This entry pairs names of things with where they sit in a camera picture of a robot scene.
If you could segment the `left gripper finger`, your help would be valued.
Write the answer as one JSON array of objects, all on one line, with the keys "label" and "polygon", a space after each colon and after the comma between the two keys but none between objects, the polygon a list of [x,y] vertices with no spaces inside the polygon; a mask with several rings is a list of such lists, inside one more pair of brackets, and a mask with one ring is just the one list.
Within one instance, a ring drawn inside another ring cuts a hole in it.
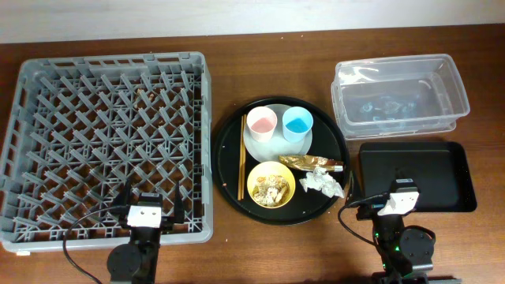
[{"label": "left gripper finger", "polygon": [[129,177],[119,194],[113,199],[111,203],[112,215],[126,215],[129,211],[131,201],[131,178]]},{"label": "left gripper finger", "polygon": [[174,197],[174,215],[173,215],[173,223],[182,224],[185,219],[185,209],[184,203],[182,201],[181,192],[180,192],[180,183],[177,181],[175,184],[175,197]]}]

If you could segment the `white napkin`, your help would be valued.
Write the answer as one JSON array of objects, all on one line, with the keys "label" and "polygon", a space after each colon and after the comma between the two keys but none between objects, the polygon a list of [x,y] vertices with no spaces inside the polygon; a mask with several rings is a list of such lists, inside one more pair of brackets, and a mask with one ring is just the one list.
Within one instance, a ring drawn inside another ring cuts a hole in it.
[{"label": "white napkin", "polygon": [[308,172],[299,182],[305,192],[308,192],[308,189],[315,189],[330,198],[345,197],[342,186],[322,167],[316,167],[312,172]]}]

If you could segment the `gold foil wrapper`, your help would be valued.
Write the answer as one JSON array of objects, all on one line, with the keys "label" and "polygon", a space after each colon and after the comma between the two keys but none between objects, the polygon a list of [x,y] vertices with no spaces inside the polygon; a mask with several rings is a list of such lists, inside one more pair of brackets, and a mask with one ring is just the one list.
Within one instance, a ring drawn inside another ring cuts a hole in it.
[{"label": "gold foil wrapper", "polygon": [[280,155],[278,159],[281,164],[295,170],[314,171],[317,167],[328,172],[342,172],[344,170],[343,162],[321,156]]}]

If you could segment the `food scraps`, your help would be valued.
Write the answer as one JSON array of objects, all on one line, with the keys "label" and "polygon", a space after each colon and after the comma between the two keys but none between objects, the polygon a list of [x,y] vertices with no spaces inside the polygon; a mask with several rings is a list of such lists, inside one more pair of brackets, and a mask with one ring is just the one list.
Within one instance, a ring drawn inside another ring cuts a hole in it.
[{"label": "food scraps", "polygon": [[252,191],[252,198],[261,206],[280,206],[290,191],[287,180],[281,175],[258,177]]}]

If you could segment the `yellow bowl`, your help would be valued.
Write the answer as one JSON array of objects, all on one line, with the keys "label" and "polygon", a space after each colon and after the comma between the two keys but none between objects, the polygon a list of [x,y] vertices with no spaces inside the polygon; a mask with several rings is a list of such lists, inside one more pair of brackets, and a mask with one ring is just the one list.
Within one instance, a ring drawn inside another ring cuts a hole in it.
[{"label": "yellow bowl", "polygon": [[276,209],[276,208],[280,208],[280,207],[288,204],[290,202],[290,200],[293,198],[294,193],[295,193],[295,189],[296,189],[295,178],[294,178],[294,175],[292,174],[291,170],[287,166],[284,166],[281,163],[273,162],[273,161],[258,164],[249,173],[248,180],[247,180],[247,190],[248,190],[248,193],[249,193],[250,197],[252,198],[252,200],[257,204],[257,202],[253,199],[253,188],[256,183],[256,179],[258,177],[267,177],[270,175],[283,176],[287,180],[289,187],[290,187],[290,191],[289,191],[288,195],[286,196],[286,199],[284,200],[284,202],[280,206],[278,206],[278,207],[264,207],[264,206],[260,205],[261,207],[264,207],[267,209]]}]

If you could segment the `blue cup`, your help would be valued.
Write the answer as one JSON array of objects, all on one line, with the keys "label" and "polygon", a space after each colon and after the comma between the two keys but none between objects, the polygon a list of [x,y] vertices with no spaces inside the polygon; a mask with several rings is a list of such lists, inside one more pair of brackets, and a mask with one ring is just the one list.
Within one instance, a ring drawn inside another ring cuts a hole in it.
[{"label": "blue cup", "polygon": [[293,106],[282,115],[282,132],[288,142],[297,143],[303,140],[312,126],[312,114],[304,107]]}]

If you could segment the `pink cup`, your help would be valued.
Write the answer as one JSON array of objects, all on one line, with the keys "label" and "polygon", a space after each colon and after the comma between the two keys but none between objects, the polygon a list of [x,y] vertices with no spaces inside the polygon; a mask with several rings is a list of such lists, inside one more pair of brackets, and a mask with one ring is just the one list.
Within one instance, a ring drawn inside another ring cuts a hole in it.
[{"label": "pink cup", "polygon": [[249,111],[246,125],[254,140],[267,142],[273,136],[277,121],[277,115],[271,108],[258,106]]}]

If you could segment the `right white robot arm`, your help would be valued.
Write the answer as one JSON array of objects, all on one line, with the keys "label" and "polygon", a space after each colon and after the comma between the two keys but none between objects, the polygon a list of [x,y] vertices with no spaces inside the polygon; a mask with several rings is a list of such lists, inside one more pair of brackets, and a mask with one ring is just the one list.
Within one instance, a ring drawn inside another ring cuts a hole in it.
[{"label": "right white robot arm", "polygon": [[344,229],[358,239],[372,245],[380,254],[383,271],[372,274],[371,282],[379,284],[403,283],[461,283],[460,278],[428,277],[433,269],[432,256],[436,235],[421,226],[405,226],[403,218],[414,210],[420,192],[410,178],[397,178],[391,187],[369,197],[361,197],[356,174],[350,176],[350,187],[345,204],[339,210],[357,208],[358,219],[372,221],[369,240],[344,225]]}]

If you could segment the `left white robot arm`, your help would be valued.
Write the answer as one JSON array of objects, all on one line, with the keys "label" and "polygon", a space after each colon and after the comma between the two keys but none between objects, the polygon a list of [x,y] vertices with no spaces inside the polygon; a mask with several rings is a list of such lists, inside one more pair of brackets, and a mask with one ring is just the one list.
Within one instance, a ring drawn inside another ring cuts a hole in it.
[{"label": "left white robot arm", "polygon": [[179,184],[175,185],[174,213],[163,215],[163,196],[142,193],[132,202],[131,180],[113,199],[110,212],[118,218],[121,228],[130,232],[129,242],[112,250],[107,259],[107,270],[112,283],[153,283],[161,244],[161,235],[182,224],[184,204]]}]

